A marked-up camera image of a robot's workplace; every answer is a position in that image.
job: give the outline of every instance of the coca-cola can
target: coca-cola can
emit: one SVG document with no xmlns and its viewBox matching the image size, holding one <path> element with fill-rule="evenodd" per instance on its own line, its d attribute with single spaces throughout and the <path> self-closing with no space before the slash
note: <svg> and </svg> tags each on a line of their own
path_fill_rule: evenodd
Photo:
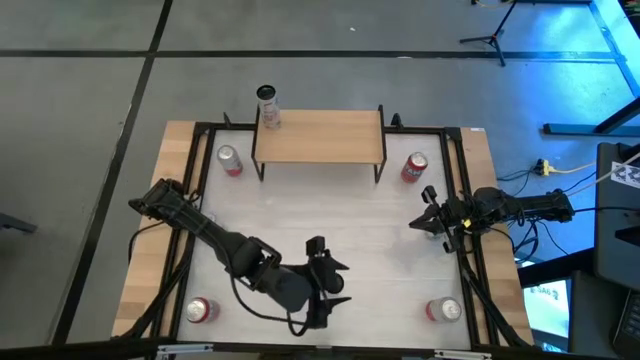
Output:
<svg viewBox="0 0 640 360">
<path fill-rule="evenodd" d="M 438 323 L 456 322 L 462 315 L 460 304 L 450 296 L 429 301 L 425 310 L 427 318 Z"/>
<path fill-rule="evenodd" d="M 414 152 L 407 158 L 407 162 L 404 164 L 402 172 L 400 172 L 400 177 L 405 182 L 414 183 L 418 181 L 427 165 L 429 165 L 427 157 L 421 152 Z"/>
<path fill-rule="evenodd" d="M 204 297 L 194 297 L 187 304 L 186 317 L 190 323 L 200 324 L 218 317 L 220 306 L 215 301 Z"/>
<path fill-rule="evenodd" d="M 260 116 L 264 126 L 269 129 L 280 128 L 280 107 L 276 89 L 271 85 L 262 85 L 256 91 L 258 95 L 258 106 L 260 106 Z"/>
<path fill-rule="evenodd" d="M 242 162 L 240 162 L 240 156 L 233 146 L 221 146 L 218 149 L 218 161 L 229 176 L 238 176 L 242 173 Z"/>
</svg>

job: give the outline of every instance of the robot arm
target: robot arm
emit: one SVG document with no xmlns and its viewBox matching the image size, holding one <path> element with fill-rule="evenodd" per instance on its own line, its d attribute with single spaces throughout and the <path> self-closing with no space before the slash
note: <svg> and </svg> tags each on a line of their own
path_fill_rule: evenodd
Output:
<svg viewBox="0 0 640 360">
<path fill-rule="evenodd" d="M 184 229 L 211 246 L 225 271 L 252 291 L 269 295 L 288 313 L 300 311 L 309 301 L 308 328 L 327 326 L 333 306 L 349 298 L 320 299 L 323 291 L 338 293 L 344 282 L 337 270 L 348 267 L 331 257 L 324 238 L 307 241 L 308 263 L 281 265 L 282 256 L 255 237 L 229 232 L 204 216 L 183 196 L 182 186 L 174 180 L 159 180 L 140 199 L 129 205 L 142 215 L 164 221 L 175 229 Z"/>
<path fill-rule="evenodd" d="M 429 205 L 409 227 L 433 234 L 446 233 L 452 244 L 445 244 L 448 253 L 456 251 L 459 245 L 451 230 L 484 233 L 496 223 L 515 220 L 524 224 L 525 220 L 533 219 L 567 222 L 574 215 L 567 195 L 560 190 L 540 196 L 513 197 L 502 190 L 484 187 L 473 196 L 465 194 L 464 200 L 454 197 L 442 205 L 436 202 L 436 196 L 433 186 L 424 189 L 422 199 Z"/>
</svg>

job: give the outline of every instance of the wooden tabletop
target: wooden tabletop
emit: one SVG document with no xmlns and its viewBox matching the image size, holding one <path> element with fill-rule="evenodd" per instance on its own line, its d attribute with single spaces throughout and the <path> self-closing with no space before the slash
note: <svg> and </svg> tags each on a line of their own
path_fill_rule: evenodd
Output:
<svg viewBox="0 0 640 360">
<path fill-rule="evenodd" d="M 194 126 L 195 122 L 169 121 L 167 123 L 151 184 L 154 184 L 160 178 L 182 179 L 184 177 Z M 496 187 L 497 182 L 493 161 L 484 129 L 461 128 L 461 132 L 472 189 L 475 190 L 485 186 Z M 204 149 L 204 139 L 201 140 L 199 149 Z M 454 170 L 454 183 L 456 190 L 458 190 L 461 189 L 461 181 L 457 171 L 456 152 L 452 141 L 449 141 L 449 150 L 451 165 Z M 200 169 L 203 152 L 198 151 L 195 172 Z M 199 178 L 199 173 L 194 173 L 193 175 L 192 183 L 195 184 Z M 149 220 L 143 218 L 140 227 L 150 223 Z M 496 227 L 507 231 L 504 225 Z M 113 335 L 119 335 L 127 331 L 157 294 L 170 234 L 171 230 L 167 226 L 159 226 L 142 233 L 138 237 L 120 299 L 120 307 L 114 322 Z M 525 341 L 533 343 L 524 307 L 522 289 L 520 288 L 520 280 L 513 260 L 511 242 L 498 232 L 489 232 L 482 236 L 482 244 L 491 296 L 494 302 L 518 334 Z M 477 298 L 474 300 L 480 340 L 482 343 L 488 343 L 484 311 Z M 167 301 L 166 309 L 173 308 L 173 301 L 173 297 Z M 168 334 L 170 317 L 171 310 L 165 311 L 161 335 Z"/>
<path fill-rule="evenodd" d="M 382 163 L 378 111 L 282 110 L 280 118 L 277 130 L 258 122 L 259 163 Z"/>
</svg>

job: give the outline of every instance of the gray concrete floor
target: gray concrete floor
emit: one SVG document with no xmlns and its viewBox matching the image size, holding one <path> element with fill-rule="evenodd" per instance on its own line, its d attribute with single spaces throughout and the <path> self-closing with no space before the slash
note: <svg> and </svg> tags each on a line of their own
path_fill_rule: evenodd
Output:
<svg viewBox="0 0 640 360">
<path fill-rule="evenodd" d="M 506 9 L 468 3 L 176 1 L 161 49 L 478 50 L 457 39 L 490 34 Z M 162 7 L 159 0 L 4 4 L 0 49 L 144 50 Z M 597 4 L 630 68 L 640 70 L 639 41 L 615 0 Z M 608 51 L 584 6 L 518 5 L 502 45 L 508 51 Z M 140 59 L 0 58 L 0 211 L 40 225 L 31 236 L 0 232 L 0 347 L 48 340 L 141 66 Z M 110 335 L 127 241 L 139 224 L 126 201 L 148 188 L 166 121 L 221 121 L 223 111 L 233 121 L 252 121 L 255 88 L 263 83 L 276 86 L 283 107 L 384 104 L 407 124 L 484 127 L 498 174 L 538 158 L 558 168 L 593 161 L 598 142 L 619 140 L 548 137 L 541 125 L 596 124 L 633 99 L 612 62 L 511 60 L 501 68 L 495 60 L 468 59 L 156 60 L 70 341 Z M 534 177 L 522 194 L 566 188 L 588 173 Z M 507 192 L 519 188 L 518 182 L 503 185 Z M 576 208 L 592 206 L 593 189 L 572 200 Z M 550 230 L 568 252 L 588 248 L 593 214 Z M 546 241 L 536 253 L 540 259 L 559 255 Z M 38 320 L 25 321 L 16 308 Z"/>
</svg>

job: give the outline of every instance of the tripod stand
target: tripod stand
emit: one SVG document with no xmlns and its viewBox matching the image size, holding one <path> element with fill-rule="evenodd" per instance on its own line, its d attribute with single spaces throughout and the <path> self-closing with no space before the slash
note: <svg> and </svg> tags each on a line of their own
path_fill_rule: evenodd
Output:
<svg viewBox="0 0 640 360">
<path fill-rule="evenodd" d="M 516 6 L 517 2 L 518 2 L 517 0 L 512 0 L 511 1 L 511 6 L 509 7 L 509 11 L 507 11 L 507 14 L 504 16 L 504 18 L 502 18 L 502 21 L 500 22 L 500 25 L 498 25 L 498 28 L 496 29 L 496 31 L 493 34 L 491 34 L 489 36 L 480 36 L 480 37 L 475 37 L 475 38 L 460 39 L 460 44 L 464 44 L 464 43 L 468 43 L 468 42 L 474 42 L 474 41 L 482 41 L 485 44 L 489 44 L 494 49 L 496 49 L 496 51 L 498 52 L 498 56 L 500 57 L 500 64 L 502 66 L 505 66 L 506 63 L 504 62 L 504 55 L 502 54 L 502 50 L 500 49 L 500 43 L 498 42 L 498 36 L 500 36 L 502 34 L 502 32 L 504 31 L 504 30 L 502 30 L 502 27 L 504 26 L 504 23 L 507 21 L 507 18 L 509 17 L 509 15 L 511 15 L 511 11 L 513 11 L 513 8 Z"/>
</svg>

